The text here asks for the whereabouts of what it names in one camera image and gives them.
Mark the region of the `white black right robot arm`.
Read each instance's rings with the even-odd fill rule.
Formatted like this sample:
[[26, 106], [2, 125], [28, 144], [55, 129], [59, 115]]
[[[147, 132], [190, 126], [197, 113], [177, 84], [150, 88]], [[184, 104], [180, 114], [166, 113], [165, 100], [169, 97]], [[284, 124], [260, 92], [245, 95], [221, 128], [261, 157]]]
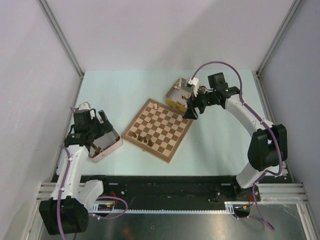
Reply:
[[185, 86], [192, 89], [192, 94], [186, 100], [183, 118], [196, 120], [206, 107], [217, 105], [231, 113], [247, 130], [251, 137], [248, 164], [233, 178], [230, 188], [231, 196], [242, 201], [271, 167], [279, 167], [277, 175], [282, 173], [283, 162], [288, 157], [287, 129], [255, 112], [244, 100], [241, 90], [228, 85], [223, 73], [208, 76], [208, 82], [210, 88], [201, 86], [197, 78], [186, 81]]

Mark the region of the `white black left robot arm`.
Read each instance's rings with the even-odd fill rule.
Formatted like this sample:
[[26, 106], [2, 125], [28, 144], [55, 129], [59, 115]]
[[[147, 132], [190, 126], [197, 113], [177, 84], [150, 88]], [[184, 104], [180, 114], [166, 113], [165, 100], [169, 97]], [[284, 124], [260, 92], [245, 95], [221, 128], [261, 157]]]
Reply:
[[91, 180], [79, 191], [81, 169], [94, 141], [113, 131], [103, 110], [77, 110], [74, 123], [64, 139], [66, 152], [60, 176], [48, 200], [39, 205], [47, 232], [65, 239], [66, 234], [83, 233], [88, 228], [89, 210], [96, 199], [105, 200], [111, 188], [101, 180]]

